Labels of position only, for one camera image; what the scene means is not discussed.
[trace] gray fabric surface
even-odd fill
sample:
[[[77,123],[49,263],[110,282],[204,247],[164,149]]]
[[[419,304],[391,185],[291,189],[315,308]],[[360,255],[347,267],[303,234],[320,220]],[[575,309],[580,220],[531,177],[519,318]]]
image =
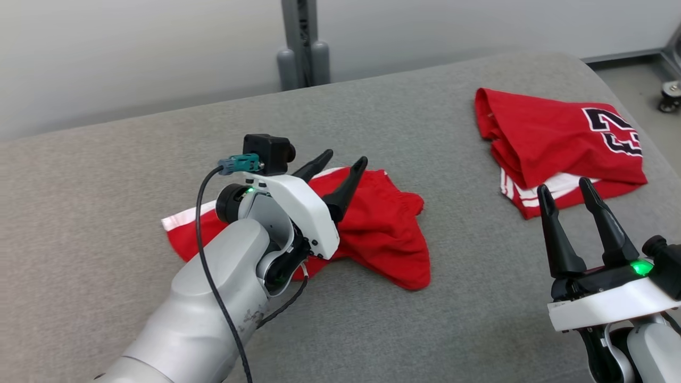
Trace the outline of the gray fabric surface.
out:
[[[498,190],[473,114],[478,87],[607,102],[633,122],[576,58],[521,53],[3,143],[5,381],[87,381],[133,341],[183,265],[160,219],[190,207],[249,132],[289,137],[294,165],[326,148],[331,166],[367,155],[423,196],[432,260],[419,292],[350,260],[322,270],[248,344],[256,382],[590,381],[579,336],[555,333],[548,318],[541,222]],[[681,181],[639,132],[650,184],[608,204],[637,247],[653,234],[678,242]],[[213,181],[207,198],[229,182]],[[598,265],[586,209],[560,216]],[[228,379],[243,380],[239,367]]]

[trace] cable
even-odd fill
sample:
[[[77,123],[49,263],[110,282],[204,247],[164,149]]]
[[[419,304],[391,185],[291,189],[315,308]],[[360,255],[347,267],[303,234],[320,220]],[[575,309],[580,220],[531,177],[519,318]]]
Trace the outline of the cable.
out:
[[[667,322],[669,322],[669,324],[674,329],[674,331],[676,331],[679,335],[681,335],[681,327],[679,327],[679,324],[676,323],[674,318],[672,318],[671,315],[669,315],[666,311],[662,311],[661,314],[662,314],[662,318],[664,318]]]
[[[305,273],[305,278],[303,278],[302,284],[298,288],[298,291],[296,291],[296,293],[286,303],[279,307],[275,312],[271,313],[267,318],[263,319],[255,328],[256,330],[264,326],[265,323],[275,319],[277,315],[283,313],[284,310],[286,310],[290,305],[293,305],[296,299],[298,299],[298,297],[302,294],[303,289],[305,289],[305,286],[307,286],[307,280],[309,279],[309,276],[307,275],[307,269],[305,268],[305,265],[301,264],[301,267],[303,272]]]
[[[241,356],[241,364],[244,366],[244,373],[246,374],[246,381],[248,383],[253,383],[253,377],[251,376],[251,368],[249,367],[249,362],[246,359],[244,345],[243,343],[241,343],[241,338],[239,338],[239,333],[236,330],[236,327],[234,326],[234,322],[232,322],[232,318],[229,316],[229,313],[227,312],[225,303],[222,301],[220,293],[217,291],[217,288],[215,287],[215,282],[213,281],[212,276],[210,275],[210,270],[208,270],[208,263],[206,261],[206,254],[204,253],[204,243],[201,240],[201,204],[202,200],[204,199],[204,190],[206,189],[206,185],[208,184],[210,179],[214,175],[222,171],[222,169],[223,166],[218,166],[217,168],[211,170],[210,173],[208,173],[208,175],[204,179],[204,181],[201,183],[201,187],[199,188],[199,195],[196,198],[196,221],[195,221],[196,243],[199,246],[199,257],[201,258],[201,265],[204,267],[204,273],[206,274],[208,284],[210,285],[210,290],[215,296],[215,300],[217,301],[217,304],[220,306],[222,314],[225,316],[225,319],[227,320],[229,329],[232,331],[232,336],[234,337],[234,341],[236,342],[236,348],[237,350],[239,350],[239,356]]]

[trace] cable connector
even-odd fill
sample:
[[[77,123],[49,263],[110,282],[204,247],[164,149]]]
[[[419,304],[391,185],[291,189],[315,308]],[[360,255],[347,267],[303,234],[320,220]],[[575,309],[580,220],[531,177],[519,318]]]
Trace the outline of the cable connector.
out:
[[[263,168],[260,158],[255,153],[233,155],[217,162],[222,166],[221,176],[228,176],[234,172],[257,172]]]

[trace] folded red jersey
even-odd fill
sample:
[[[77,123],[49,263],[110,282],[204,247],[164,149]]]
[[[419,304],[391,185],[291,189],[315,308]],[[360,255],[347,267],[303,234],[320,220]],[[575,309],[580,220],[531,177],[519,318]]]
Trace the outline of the folded red jersey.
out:
[[[310,187],[320,196],[329,194],[348,173],[348,168],[327,170],[310,181]],[[397,286],[408,290],[425,288],[430,283],[430,256],[416,222],[423,206],[420,196],[398,190],[384,170],[365,171],[338,225],[338,250],[331,260],[309,258],[306,267],[310,278],[329,262],[350,257]],[[208,243],[227,224],[217,219],[214,201],[204,204],[201,210],[202,239]],[[170,245],[184,261],[198,252],[194,215],[195,209],[187,209],[162,221]],[[302,277],[298,269],[294,279]]]
[[[648,182],[638,133],[608,104],[560,102],[480,88],[475,113],[501,167],[501,190],[526,219],[539,216],[535,189],[546,183],[558,208],[584,200],[579,177],[603,198]]]

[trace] floor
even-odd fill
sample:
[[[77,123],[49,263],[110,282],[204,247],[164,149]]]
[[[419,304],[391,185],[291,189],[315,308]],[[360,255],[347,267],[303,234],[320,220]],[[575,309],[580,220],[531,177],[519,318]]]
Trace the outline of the floor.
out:
[[[657,110],[661,83],[675,80],[666,63],[660,58],[646,57],[590,66],[651,137],[676,174],[681,175],[680,111],[662,113]]]

